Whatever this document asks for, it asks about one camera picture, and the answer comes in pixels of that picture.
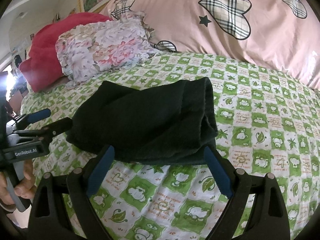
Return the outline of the left hand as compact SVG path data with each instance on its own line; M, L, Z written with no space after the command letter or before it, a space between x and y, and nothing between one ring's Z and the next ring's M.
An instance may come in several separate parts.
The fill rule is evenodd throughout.
M24 199L33 199L36 192L35 176L33 175L33 162L26 160L23 167L23 180L14 188L15 194ZM7 191L7 180L1 172L1 203L5 207L13 206L15 203Z

